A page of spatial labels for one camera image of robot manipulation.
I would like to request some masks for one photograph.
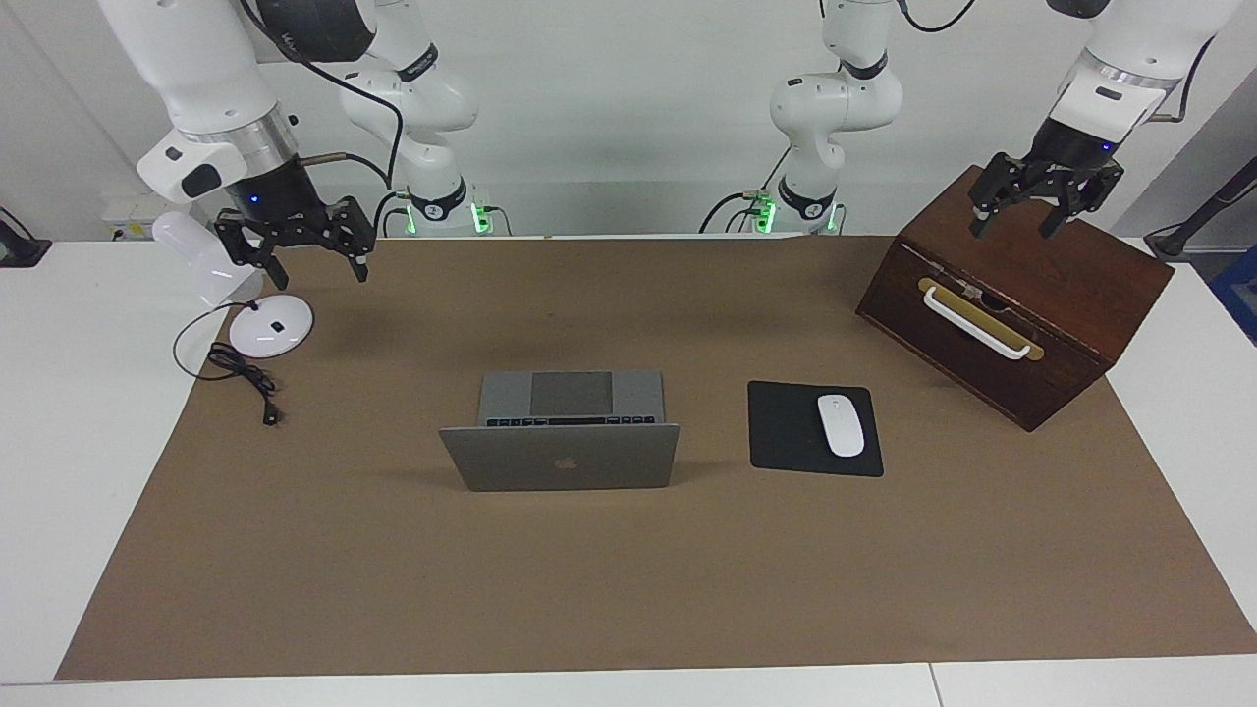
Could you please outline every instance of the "white handle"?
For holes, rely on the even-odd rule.
[[[978,325],[970,322],[969,320],[962,317],[960,315],[948,309],[945,304],[934,298],[934,291],[936,287],[930,287],[925,291],[925,306],[929,307],[934,313],[943,317],[944,320],[952,322],[953,325],[960,327],[964,332],[972,335],[978,341],[985,343],[991,348],[999,353],[1009,361],[1021,361],[1031,351],[1031,346],[1027,343],[1021,350],[1013,350],[1003,341],[991,336],[985,330]]]

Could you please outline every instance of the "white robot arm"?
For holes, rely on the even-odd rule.
[[[377,0],[378,30],[367,54],[390,70],[365,70],[346,81],[396,106],[403,117],[397,160],[406,181],[411,223],[422,235],[474,235],[488,224],[439,133],[465,130],[479,104],[471,87],[440,60],[414,0]],[[396,118],[378,103],[352,91],[341,104],[354,125],[391,145]]]
[[[1091,39],[1029,152],[1019,160],[997,153],[970,189],[970,231],[983,235],[1002,208],[1033,198],[1056,205],[1040,226],[1046,238],[1099,209],[1123,175],[1114,153],[1151,118],[1242,1],[1047,0],[1057,11],[1091,19]]]
[[[288,274],[273,253],[288,245],[336,250],[365,281],[375,228],[353,198],[332,205],[319,199],[233,1],[99,0],[173,125],[140,160],[140,175],[176,203],[226,187],[235,208],[219,214],[219,239],[234,263],[265,268],[280,289]],[[338,40],[365,49],[373,29],[370,10],[363,0],[323,3],[310,19],[334,23]],[[246,240],[245,228],[261,235],[260,245]]]
[[[836,133],[881,127],[899,114],[904,91],[886,65],[895,15],[894,0],[827,0],[825,45],[841,67],[791,78],[773,92],[773,123],[791,145],[773,230],[822,229],[845,161]]]

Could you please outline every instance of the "brown paper mat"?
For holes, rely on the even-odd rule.
[[[1107,382],[1027,434],[854,315],[889,239],[283,254],[288,419],[196,384],[58,679],[1257,652]],[[659,367],[674,486],[476,494],[490,370]],[[753,469],[747,381],[872,391],[886,476]]]

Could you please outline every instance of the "computer mouse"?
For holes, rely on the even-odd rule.
[[[816,399],[821,424],[830,452],[838,457],[856,457],[864,452],[864,426],[856,406],[846,395],[822,395]]]

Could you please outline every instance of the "mouse pad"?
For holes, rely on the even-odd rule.
[[[865,448],[855,457],[838,457],[826,440],[816,400],[833,394],[851,399],[860,415]],[[753,380],[747,384],[747,415],[753,467],[852,477],[885,473],[867,389]]]

